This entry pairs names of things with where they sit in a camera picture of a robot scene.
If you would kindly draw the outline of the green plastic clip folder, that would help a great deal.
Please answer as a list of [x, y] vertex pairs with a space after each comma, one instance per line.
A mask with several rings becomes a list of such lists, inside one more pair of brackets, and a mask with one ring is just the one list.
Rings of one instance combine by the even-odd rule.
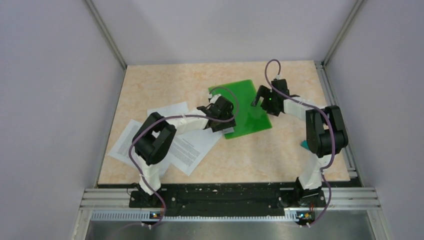
[[235, 118], [236, 126], [233, 128], [234, 132], [225, 133], [225, 139], [230, 140], [272, 128], [267, 113], [258, 105], [251, 106], [257, 94], [251, 79], [226, 83], [222, 86], [226, 89], [219, 88], [214, 90], [214, 87], [210, 86], [208, 90], [212, 90], [213, 94], [221, 94], [235, 104], [236, 102], [231, 95], [233, 93], [239, 103], [239, 113]]

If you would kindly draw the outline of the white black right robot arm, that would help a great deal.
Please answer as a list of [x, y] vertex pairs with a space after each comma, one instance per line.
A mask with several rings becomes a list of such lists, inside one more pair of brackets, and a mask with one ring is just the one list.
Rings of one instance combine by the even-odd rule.
[[299, 95], [291, 95], [285, 79], [274, 79], [270, 87], [260, 85], [251, 106], [260, 104], [269, 115], [289, 114], [305, 122], [306, 144], [310, 159], [291, 192], [278, 197], [283, 207], [308, 206], [320, 200], [324, 172], [349, 139], [337, 105], [317, 106]]

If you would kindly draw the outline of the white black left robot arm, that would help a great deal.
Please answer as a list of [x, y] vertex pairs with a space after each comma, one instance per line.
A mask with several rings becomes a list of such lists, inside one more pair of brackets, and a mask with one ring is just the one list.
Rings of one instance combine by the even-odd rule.
[[163, 116], [151, 113], [134, 135], [128, 156], [138, 170], [138, 190], [141, 200], [149, 207], [157, 204], [166, 209], [166, 202], [159, 193], [160, 163], [168, 154], [174, 138], [192, 131], [210, 129], [219, 132], [236, 126], [240, 111], [238, 102], [232, 103], [221, 94], [210, 94], [206, 106], [198, 106], [179, 115]]

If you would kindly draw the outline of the white printed paper sheet front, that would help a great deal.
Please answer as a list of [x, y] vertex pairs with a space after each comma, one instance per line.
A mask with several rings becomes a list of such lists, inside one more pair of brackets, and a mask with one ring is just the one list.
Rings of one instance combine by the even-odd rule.
[[164, 160], [189, 176], [222, 136], [209, 128], [177, 135]]

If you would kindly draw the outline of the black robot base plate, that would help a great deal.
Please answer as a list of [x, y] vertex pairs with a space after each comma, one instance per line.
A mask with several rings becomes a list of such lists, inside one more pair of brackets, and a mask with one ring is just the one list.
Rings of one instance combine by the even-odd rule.
[[148, 202], [138, 190], [137, 183], [100, 184], [101, 190], [124, 190], [124, 206], [131, 209], [151, 210], [150, 218], [159, 217], [283, 217], [290, 209], [299, 209], [313, 214], [327, 204], [335, 204], [338, 200], [354, 200], [359, 195], [357, 187], [344, 185], [323, 186], [320, 199], [309, 205], [293, 205], [284, 207], [279, 196], [291, 192], [295, 183], [187, 183], [164, 184], [159, 193], [166, 203], [162, 209], [154, 198]]

